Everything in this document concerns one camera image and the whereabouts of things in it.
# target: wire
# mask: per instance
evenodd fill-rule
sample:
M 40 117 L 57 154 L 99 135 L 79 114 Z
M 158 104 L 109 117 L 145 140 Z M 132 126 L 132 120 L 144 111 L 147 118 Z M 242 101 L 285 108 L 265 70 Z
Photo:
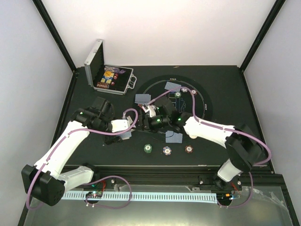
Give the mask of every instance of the wire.
M 221 205 L 219 201 L 217 201 L 217 204 L 221 207 L 232 208 L 232 209 L 239 208 L 239 207 L 246 205 L 251 200 L 252 195 L 253 195 L 253 177 L 252 177 L 251 172 L 249 172 L 249 175 L 250 175 L 250 180 L 251 180 L 251 191 L 250 191 L 249 197 L 247 198 L 246 201 L 244 201 L 242 204 L 237 205 L 237 206 L 224 206 L 224 205 Z
M 130 196 L 128 198 L 128 201 L 125 204 L 121 205 L 121 206 L 113 207 L 113 206 L 105 206 L 105 205 L 98 205 L 98 204 L 90 204 L 90 203 L 88 203 L 88 198 L 93 197 L 93 196 L 88 196 L 86 198 L 86 204 L 87 205 L 92 205 L 92 206 L 97 206 L 97 207 L 103 207 L 103 208 L 107 208 L 107 209 L 117 210 L 117 209 L 121 209 L 123 207 L 126 207 L 130 203 L 131 198 L 132 198 L 132 188 L 131 188 L 129 182 L 127 180 L 125 180 L 124 178 L 120 177 L 120 176 L 107 176 L 107 177 L 101 178 L 101 179 L 99 179 L 97 181 L 94 181 L 94 182 L 91 182 L 91 183 L 87 183 L 87 184 L 83 184 L 83 185 L 93 185 L 93 184 L 96 184 L 96 183 L 98 183 L 98 182 L 100 182 L 102 180 L 106 180 L 106 179 L 109 179 L 109 178 L 119 178 L 119 179 L 123 180 L 128 185 L 128 188 L 130 190 Z
M 172 131 L 172 132 L 173 132 L 173 134 L 172 134 L 171 136 L 168 136 L 168 137 L 166 137 L 166 133 L 164 133 L 164 132 L 161 132 L 161 131 L 158 131 L 158 133 L 160 133 L 160 134 L 165 134 L 165 138 L 172 137 L 172 136 L 174 135 L 174 131 Z
M 134 127 L 134 125 L 136 124 L 137 120 L 138 120 L 138 112 L 134 109 L 134 108 L 129 108 L 127 110 L 125 110 L 123 112 L 123 116 L 126 115 L 127 112 L 129 111 L 133 111 L 135 112 L 135 120 L 134 122 L 132 123 L 132 125 L 126 129 L 126 130 L 123 130 L 121 132 L 117 132 L 117 133 L 108 133 L 108 132 L 102 132 L 102 131 L 97 131 L 97 130 L 94 130 L 94 129 L 75 129 L 75 130 L 72 130 L 68 133 L 68 135 L 71 135 L 72 133 L 75 133 L 77 131 L 89 131 L 89 132 L 92 132 L 92 133 L 98 133 L 98 134 L 102 134 L 102 135 L 108 135 L 108 136 L 116 136 L 116 135 L 120 135 L 120 134 L 123 134 L 127 131 L 129 131 L 132 127 Z M 49 156 L 46 158 L 46 162 L 48 162 L 51 158 L 51 156 L 53 155 L 53 153 L 56 151 L 56 149 L 59 147 L 59 145 L 66 139 L 67 137 L 64 136 L 56 145 L 55 147 L 53 148 L 53 150 L 50 152 Z M 31 196 L 31 193 L 32 193 L 32 189 L 33 189 L 33 186 L 38 178 L 38 176 L 40 175 L 40 173 L 42 172 L 42 170 L 44 169 L 44 167 L 46 166 L 46 163 L 44 163 L 41 168 L 38 170 L 38 172 L 36 173 L 36 175 L 33 177 L 33 180 L 29 186 L 29 189 L 28 189 L 28 192 L 27 192 L 27 197 L 26 197 L 26 207 L 27 209 L 29 210 L 37 210 L 39 209 L 43 203 L 41 202 L 37 207 L 31 207 L 30 206 L 30 196 Z
M 103 184 L 102 192 L 104 192 L 104 189 L 105 189 L 106 183 L 105 183 L 105 181 L 104 181 L 104 180 L 102 180 L 101 182 L 102 182 L 102 184 Z
M 240 194 L 240 191 L 237 189 L 237 187 L 235 186 L 235 184 L 233 182 L 231 182 L 230 184 L 234 188 L 234 190 L 237 191 Z
M 255 166 L 259 166 L 259 165 L 261 165 L 261 164 L 264 164 L 264 163 L 267 163 L 268 161 L 270 161 L 270 159 L 271 159 L 271 157 L 272 157 L 271 150 L 270 150 L 269 147 L 268 147 L 264 142 L 262 142 L 260 139 L 254 137 L 254 136 L 252 136 L 252 135 L 250 135 L 250 134 L 247 134 L 247 133 L 245 133 L 245 132 L 238 131 L 238 130 L 235 130 L 235 129 L 225 129 L 225 131 L 237 133 L 237 134 L 243 135 L 243 136 L 245 136 L 245 137 L 251 138 L 252 140 L 254 140 L 254 141 L 256 141 L 257 143 L 259 143 L 260 145 L 262 145 L 262 146 L 267 150 L 267 152 L 268 152 L 268 157 L 267 157 L 267 159 L 255 163 Z
M 114 117 L 114 116 L 115 116 L 115 108 L 114 108 L 114 105 L 111 105 L 111 107 L 112 107 L 112 117 Z

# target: poker table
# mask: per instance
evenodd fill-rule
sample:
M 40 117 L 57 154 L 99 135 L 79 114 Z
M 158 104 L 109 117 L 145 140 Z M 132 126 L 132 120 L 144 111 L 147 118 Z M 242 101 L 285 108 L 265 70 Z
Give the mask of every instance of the poker table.
M 196 114 L 198 117 L 225 125 L 246 124 L 253 133 L 263 139 L 261 128 L 253 107 L 244 75 L 236 66 L 126 66 L 134 69 L 137 83 L 124 96 L 95 91 L 88 85 L 84 67 L 79 68 L 65 117 L 62 131 L 72 114 L 79 108 L 92 105 L 97 97 L 110 101 L 115 108 L 115 117 L 135 104 L 136 94 L 150 94 L 151 98 L 165 92 L 167 82 L 176 83 L 196 90 Z M 189 92 L 182 92 L 180 98 L 174 93 L 167 97 L 179 111 L 192 112 Z M 146 153 L 144 146 L 150 144 L 152 152 Z M 192 153 L 185 147 L 193 147 Z M 171 148 L 171 155 L 165 155 L 163 148 Z M 265 151 L 260 161 L 266 158 Z M 133 131 L 130 139 L 121 143 L 106 145 L 103 136 L 90 133 L 67 161 L 66 166 L 77 167 L 83 163 L 95 166 L 119 167 L 218 167 L 228 159 L 222 146 L 203 138 L 191 139 L 183 135 L 181 144 L 167 144 L 164 131 L 156 134 Z

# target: black frame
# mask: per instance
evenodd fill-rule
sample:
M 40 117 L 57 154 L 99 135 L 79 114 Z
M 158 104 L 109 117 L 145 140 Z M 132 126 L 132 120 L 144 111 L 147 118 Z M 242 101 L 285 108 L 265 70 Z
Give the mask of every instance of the black frame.
M 73 90 L 75 87 L 75 84 L 77 82 L 77 68 L 75 64 L 73 63 L 72 58 L 70 57 L 68 50 L 66 49 L 57 29 L 55 28 L 55 25 L 53 24 L 42 0 L 32 0 L 38 9 L 40 15 L 42 16 L 45 24 L 47 25 L 50 33 L 52 34 L 54 40 L 56 41 L 60 51 L 62 52 L 65 60 L 67 61 L 70 69 L 73 72 L 72 80 L 70 82 L 70 86 L 68 88 L 68 92 L 66 95 L 66 99 L 62 108 L 62 112 L 55 130 L 54 138 L 52 141 L 52 145 L 54 142 L 59 138 L 63 131 L 63 122 L 66 117 L 66 112 L 70 104 L 70 100 L 73 94 Z M 254 40 L 250 50 L 248 51 L 241 67 L 240 71 L 242 73 L 242 76 L 244 76 L 244 71 L 246 70 L 247 66 L 252 60 L 252 57 L 256 53 L 256 50 L 258 49 L 260 43 L 262 42 L 264 36 L 268 32 L 270 26 L 272 25 L 274 19 L 276 18 L 278 12 L 280 11 L 281 7 L 283 6 L 285 0 L 276 0 L 275 4 L 273 5 L 270 13 L 268 14 L 264 24 L 262 25 L 256 39 Z M 289 210 L 290 217 L 292 219 L 293 225 L 299 226 L 299 221 L 297 219 L 296 212 L 293 208 L 293 204 L 290 198 L 290 195 L 288 193 L 287 187 L 285 185 L 285 181 L 283 179 L 283 176 L 280 174 L 274 174 L 274 168 L 271 162 L 269 162 L 269 165 L 271 167 L 270 170 L 266 169 L 256 169 L 252 171 L 253 175 L 253 182 L 254 186 L 279 186 L 281 187 L 282 193 L 285 198 L 286 205 Z M 147 168 L 147 167 L 140 167 L 140 168 L 119 168 L 119 167 L 97 167 L 102 173 L 101 176 L 108 176 L 108 175 L 120 175 L 123 176 L 125 179 L 127 179 L 129 182 L 132 182 L 133 184 L 156 184 L 156 185 L 199 185 L 199 178 L 200 176 L 204 174 L 208 174 L 207 169 L 200 170 L 199 168 L 191 168 L 191 169 L 177 169 L 177 168 L 170 168 L 169 170 L 162 170 L 160 168 Z M 64 167 L 63 171 L 69 171 L 74 169 L 73 167 Z M 250 186 L 250 178 L 249 175 L 244 173 L 240 176 L 240 181 L 245 186 Z M 27 216 L 28 210 L 26 206 L 24 206 L 23 212 L 20 217 L 19 226 L 24 225 L 26 216 Z

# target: white wall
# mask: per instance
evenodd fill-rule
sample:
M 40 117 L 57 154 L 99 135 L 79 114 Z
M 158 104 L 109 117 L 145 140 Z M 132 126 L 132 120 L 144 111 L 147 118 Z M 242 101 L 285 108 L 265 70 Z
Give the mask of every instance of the white wall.
M 241 65 L 275 0 L 43 0 L 74 63 Z
M 71 70 L 31 0 L 0 3 L 0 225 L 25 203 L 21 170 L 49 150 Z
M 301 0 L 286 1 L 245 72 L 277 173 L 301 222 Z

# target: case handle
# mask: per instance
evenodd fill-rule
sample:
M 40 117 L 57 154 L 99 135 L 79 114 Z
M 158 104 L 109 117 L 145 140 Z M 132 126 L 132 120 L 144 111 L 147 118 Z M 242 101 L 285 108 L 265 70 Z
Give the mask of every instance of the case handle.
M 137 82 L 137 77 L 132 75 L 129 85 L 127 86 L 130 89 L 134 89 Z

